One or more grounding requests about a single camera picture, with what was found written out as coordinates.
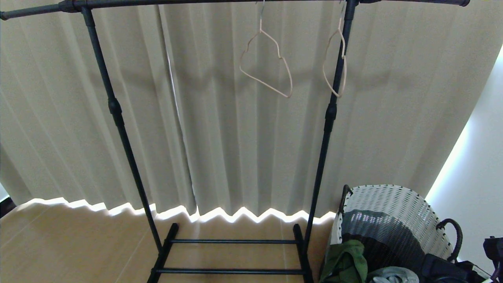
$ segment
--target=garment rack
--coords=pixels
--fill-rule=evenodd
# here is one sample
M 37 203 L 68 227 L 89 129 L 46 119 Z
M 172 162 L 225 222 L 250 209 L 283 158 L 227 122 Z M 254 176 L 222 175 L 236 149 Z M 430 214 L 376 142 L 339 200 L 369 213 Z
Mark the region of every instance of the garment rack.
M 160 275 L 163 273 L 186 273 L 186 274 L 284 274 L 284 275 L 302 275 L 304 283 L 313 283 L 312 271 L 309 266 L 309 260 L 307 257 L 307 250 L 309 246 L 309 239 L 311 237 L 311 230 L 313 225 L 314 213 L 316 211 L 316 203 L 318 200 L 319 189 L 321 185 L 321 178 L 323 175 L 323 169 L 325 166 L 326 154 L 328 151 L 328 143 L 330 141 L 330 134 L 332 132 L 333 123 L 336 119 L 337 114 L 337 97 L 332 93 L 330 96 L 330 102 L 325 113 L 325 125 L 323 128 L 323 139 L 321 143 L 321 150 L 319 155 L 318 167 L 316 170 L 316 178 L 314 181 L 314 189 L 311 200 L 311 209 L 309 211 L 309 218 L 307 221 L 307 227 L 305 231 L 305 237 L 302 237 L 302 232 L 300 226 L 295 224 L 293 226 L 293 235 L 295 240 L 218 240 L 218 239 L 176 239 L 176 234 L 178 232 L 178 224 L 173 223 L 164 243 L 161 243 L 159 233 L 157 232 L 157 227 L 155 226 L 154 219 L 152 217 L 152 212 L 150 211 L 148 205 L 148 199 L 143 188 L 143 183 L 141 181 L 140 173 L 138 171 L 138 166 L 134 159 L 133 150 L 129 142 L 129 138 L 124 126 L 124 119 L 122 117 L 122 110 L 119 101 L 115 97 L 114 90 L 112 88 L 112 83 L 110 82 L 110 77 L 108 75 L 107 67 L 105 65 L 105 59 L 100 46 L 100 41 L 98 39 L 98 34 L 96 32 L 96 25 L 93 19 L 92 9 L 99 8 L 111 8 L 111 7 L 126 7 L 126 6 L 145 6 L 145 5 L 176 5 L 176 4 L 196 4 L 196 3 L 226 3 L 226 2 L 252 2 L 253 0 L 64 0 L 57 4 L 38 6 L 33 8 L 19 9 L 7 12 L 0 12 L 0 19 L 8 20 L 12 18 L 20 18 L 31 15 L 41 15 L 55 12 L 65 12 L 65 13 L 82 13 L 86 26 L 88 27 L 89 36 L 91 38 L 91 43 L 93 45 L 94 54 L 98 67 L 100 69 L 100 74 L 105 85 L 105 90 L 108 96 L 108 107 L 110 113 L 113 116 L 115 125 L 119 131 L 119 136 L 126 153 L 126 157 L 131 168 L 131 173 L 133 175 L 136 188 L 138 189 L 138 194 L 140 196 L 145 214 L 147 216 L 148 224 L 152 235 L 154 238 L 155 245 L 157 247 L 158 256 L 155 264 L 150 272 L 150 277 L 148 278 L 148 283 L 155 283 L 159 281 Z M 267 1 L 300 1 L 300 0 L 267 0 Z M 336 0 L 304 0 L 304 1 L 336 1 Z M 351 30 L 351 24 L 353 22 L 353 17 L 355 15 L 355 8 L 359 3 L 375 3 L 381 0 L 346 0 L 346 10 L 344 16 L 344 27 L 343 27 L 343 37 L 346 41 L 346 50 L 348 48 L 349 35 Z M 427 3 L 443 3 L 452 4 L 459 6 L 466 6 L 470 0 L 389 0 L 389 1 L 413 1 L 413 2 L 427 2 Z M 341 83 L 341 77 L 343 74 L 343 64 L 342 60 L 342 48 L 343 44 L 341 41 L 339 47 L 339 55 L 336 65 L 336 72 L 333 78 L 332 88 L 335 91 L 339 91 L 339 86 Z M 291 244 L 297 247 L 297 253 L 300 261 L 300 269 L 204 269 L 204 268 L 165 268 L 164 264 L 166 262 L 167 256 L 170 253 L 170 249 L 173 244 L 187 244 L 187 243 L 199 243 L 199 244 Z

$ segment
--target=white wall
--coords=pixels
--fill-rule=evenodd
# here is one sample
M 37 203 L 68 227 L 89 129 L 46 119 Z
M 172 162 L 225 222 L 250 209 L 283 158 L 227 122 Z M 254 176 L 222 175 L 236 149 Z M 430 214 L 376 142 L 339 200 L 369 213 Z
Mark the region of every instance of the white wall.
M 461 225 L 459 257 L 492 273 L 482 243 L 489 236 L 503 237 L 503 48 L 427 201 L 441 218 Z M 448 236 L 454 241 L 454 229 Z
M 6 199 L 9 196 L 9 194 L 5 191 L 4 186 L 0 184 L 0 201 Z

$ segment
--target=wire hanger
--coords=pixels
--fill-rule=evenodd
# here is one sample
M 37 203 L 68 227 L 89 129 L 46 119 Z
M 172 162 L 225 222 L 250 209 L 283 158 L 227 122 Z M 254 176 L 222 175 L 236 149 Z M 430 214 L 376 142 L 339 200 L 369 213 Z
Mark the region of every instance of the wire hanger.
M 328 85 L 328 87 L 330 88 L 330 90 L 332 90 L 332 93 L 337 96 L 338 98 L 341 97 L 343 95 L 343 92 L 344 92 L 344 89 L 346 88 L 346 73 L 347 73 L 347 67 L 346 67 L 346 41 L 344 40 L 344 36 L 343 36 L 343 33 L 342 33 L 342 30 L 341 30 L 341 24 L 343 22 L 343 17 L 344 17 L 344 7 L 346 6 L 346 2 L 344 2 L 344 5 L 343 5 L 343 8 L 341 10 L 341 16 L 339 17 L 339 26 L 337 27 L 337 30 L 332 33 L 332 35 L 330 36 L 330 38 L 328 39 L 328 44 L 326 45 L 326 49 L 325 49 L 325 57 L 323 59 L 323 66 L 322 66 L 322 70 L 323 70 L 323 76 L 325 77 L 325 82 L 326 84 Z M 326 78 L 326 73 L 325 73 L 325 62 L 326 62 L 326 55 L 328 53 L 328 48 L 330 47 L 330 42 L 332 41 L 332 38 L 334 37 L 335 34 L 339 34 L 339 36 L 341 37 L 341 41 L 343 43 L 343 51 L 341 53 L 341 58 L 343 59 L 343 87 L 341 88 L 341 91 L 339 91 L 339 93 L 337 93 L 333 88 L 332 88 L 332 85 L 330 84 L 330 82 L 328 82 L 328 79 Z
M 257 33 L 248 41 L 248 45 L 246 46 L 246 50 L 243 51 L 243 53 L 241 54 L 241 57 L 239 58 L 239 69 L 241 70 L 241 72 L 245 75 L 247 75 L 248 77 L 254 79 L 255 81 L 263 84 L 264 86 L 272 89 L 273 91 L 281 94 L 282 96 L 286 97 L 286 98 L 290 98 L 292 96 L 292 91 L 293 91 L 293 82 L 292 82 L 292 74 L 290 73 L 290 68 L 288 68 L 288 63 L 286 62 L 286 60 L 281 56 L 280 54 L 280 46 L 278 44 L 278 42 L 272 37 L 270 36 L 267 32 L 265 32 L 263 29 L 262 29 L 262 14 L 264 13 L 264 6 L 265 6 L 265 3 L 266 3 L 266 0 L 263 0 L 262 1 L 262 10 L 260 12 L 260 24 L 259 24 L 259 31 L 257 31 Z M 249 48 L 250 48 L 250 43 L 259 35 L 259 34 L 264 34 L 265 36 L 267 36 L 269 39 L 271 39 L 274 44 L 276 44 L 276 49 L 278 50 L 278 59 L 281 59 L 283 60 L 283 63 L 285 63 L 285 67 L 286 67 L 286 71 L 288 72 L 288 78 L 290 79 L 290 93 L 288 95 L 280 92 L 279 90 L 275 89 L 274 87 L 272 87 L 271 85 L 255 78 L 254 76 L 248 74 L 247 72 L 243 71 L 243 69 L 241 68 L 241 65 L 242 65 L 242 60 L 243 60 L 243 56 L 245 53 L 248 52 Z

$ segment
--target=green garment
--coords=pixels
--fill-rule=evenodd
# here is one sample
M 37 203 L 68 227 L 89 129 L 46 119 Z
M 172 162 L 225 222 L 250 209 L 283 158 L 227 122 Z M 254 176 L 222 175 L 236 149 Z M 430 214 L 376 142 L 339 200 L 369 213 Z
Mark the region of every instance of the green garment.
M 365 283 L 367 261 L 363 257 L 363 244 L 349 240 L 330 245 L 320 283 Z

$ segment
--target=curtain fold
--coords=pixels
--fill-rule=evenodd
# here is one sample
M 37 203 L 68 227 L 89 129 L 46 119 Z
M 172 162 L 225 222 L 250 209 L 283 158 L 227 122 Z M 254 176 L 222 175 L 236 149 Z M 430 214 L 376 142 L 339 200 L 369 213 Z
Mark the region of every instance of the curtain fold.
M 2 10 L 50 3 L 3 0 Z M 93 10 L 157 211 L 309 211 L 330 96 L 321 65 L 342 4 L 266 2 L 263 29 L 290 67 L 290 99 L 239 71 L 260 9 L 251 2 Z M 500 2 L 357 6 L 317 216 L 336 209 L 346 183 L 427 194 L 501 48 L 502 14 Z M 14 201 L 63 196 L 140 208 L 82 17 L 32 16 L 1 29 L 0 181 Z M 329 78 L 338 48 L 337 39 Z M 242 67 L 288 91 L 265 36 L 251 43 Z

